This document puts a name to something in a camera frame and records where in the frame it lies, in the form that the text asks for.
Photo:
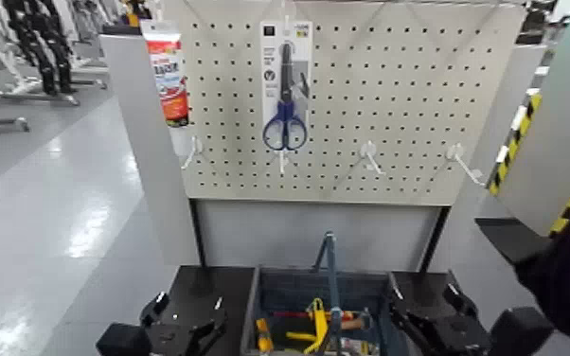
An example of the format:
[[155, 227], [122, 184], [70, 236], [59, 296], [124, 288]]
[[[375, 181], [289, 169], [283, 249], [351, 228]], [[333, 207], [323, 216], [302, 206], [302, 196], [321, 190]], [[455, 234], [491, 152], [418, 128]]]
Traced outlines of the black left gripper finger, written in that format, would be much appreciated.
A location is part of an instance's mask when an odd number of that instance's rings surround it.
[[225, 309], [212, 312], [209, 320], [189, 332], [187, 356], [204, 356], [225, 334], [228, 313]]
[[139, 316], [140, 325], [142, 327], [150, 327], [158, 323], [168, 304], [168, 294], [160, 292], [142, 309]]

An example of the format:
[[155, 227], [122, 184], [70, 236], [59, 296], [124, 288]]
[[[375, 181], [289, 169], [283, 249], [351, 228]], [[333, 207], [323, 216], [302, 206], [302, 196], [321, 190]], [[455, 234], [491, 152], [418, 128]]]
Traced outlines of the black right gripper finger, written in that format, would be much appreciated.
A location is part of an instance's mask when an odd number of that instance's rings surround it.
[[473, 318], [478, 317], [478, 309], [475, 303], [454, 284], [449, 283], [442, 295], [457, 313]]
[[425, 296], [423, 275], [419, 273], [390, 272], [388, 309], [397, 329], [418, 348], [422, 355], [432, 355], [433, 348], [423, 332], [426, 305], [420, 300]]

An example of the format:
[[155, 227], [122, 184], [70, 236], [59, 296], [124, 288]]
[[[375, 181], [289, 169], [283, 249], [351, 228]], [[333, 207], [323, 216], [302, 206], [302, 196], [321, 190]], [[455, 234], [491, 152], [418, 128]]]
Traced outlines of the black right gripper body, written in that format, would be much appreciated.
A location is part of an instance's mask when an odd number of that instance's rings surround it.
[[488, 332], [468, 315], [421, 319], [417, 329], [425, 355], [485, 355], [491, 348]]

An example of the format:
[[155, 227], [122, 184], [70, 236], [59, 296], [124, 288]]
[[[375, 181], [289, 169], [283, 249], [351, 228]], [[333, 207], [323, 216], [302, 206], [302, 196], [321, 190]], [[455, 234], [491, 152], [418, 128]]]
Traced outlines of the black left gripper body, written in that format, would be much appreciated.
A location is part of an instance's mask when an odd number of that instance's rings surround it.
[[157, 324], [147, 329], [147, 333], [155, 355], [197, 356], [201, 350], [200, 341], [190, 327]]

